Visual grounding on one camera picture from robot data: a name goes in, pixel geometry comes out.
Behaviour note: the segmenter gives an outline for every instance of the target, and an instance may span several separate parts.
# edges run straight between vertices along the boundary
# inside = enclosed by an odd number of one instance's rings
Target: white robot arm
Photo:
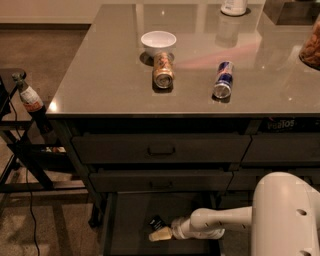
[[[226,230],[251,231],[252,256],[320,256],[320,193],[284,172],[258,183],[252,207],[200,208],[171,224],[176,239],[219,239]]]

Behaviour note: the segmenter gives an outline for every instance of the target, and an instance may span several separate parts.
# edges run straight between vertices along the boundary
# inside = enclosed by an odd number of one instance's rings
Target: gold can
[[[173,85],[172,60],[173,56],[166,52],[161,52],[154,56],[153,81],[161,89],[168,89]]]

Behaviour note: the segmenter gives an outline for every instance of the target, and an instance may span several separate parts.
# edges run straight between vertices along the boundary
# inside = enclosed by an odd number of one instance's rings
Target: label
[[[20,97],[28,112],[38,111],[43,106],[43,102],[39,95],[30,86],[20,93]]]
[[[217,71],[217,80],[222,74],[230,74],[232,75],[233,71],[233,63],[230,61],[224,61],[220,63]]]
[[[165,222],[160,218],[159,215],[156,215],[150,222],[149,225],[152,227],[154,231],[160,230],[163,227],[166,227],[167,225]]]
[[[264,121],[263,130],[267,132],[288,132],[296,128],[298,127],[295,119],[269,118]]]
[[[245,14],[247,0],[225,0],[221,6],[221,11],[230,16],[240,16]]]

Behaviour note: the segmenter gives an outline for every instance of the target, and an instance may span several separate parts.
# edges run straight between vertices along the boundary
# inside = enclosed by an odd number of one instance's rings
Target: energy drink can
[[[232,71],[233,63],[230,61],[224,61],[220,63],[216,83],[213,87],[213,95],[218,99],[224,99],[231,95],[232,89]]]

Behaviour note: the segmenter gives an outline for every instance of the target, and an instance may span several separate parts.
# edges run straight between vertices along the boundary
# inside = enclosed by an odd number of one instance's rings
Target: gray countertop
[[[298,57],[311,26],[276,26],[263,5],[248,8],[228,17],[217,4],[102,5],[48,117],[320,116],[320,71]],[[140,42],[152,30],[177,37],[170,93],[153,90]],[[226,60],[234,83],[229,101],[219,102],[212,89]]]

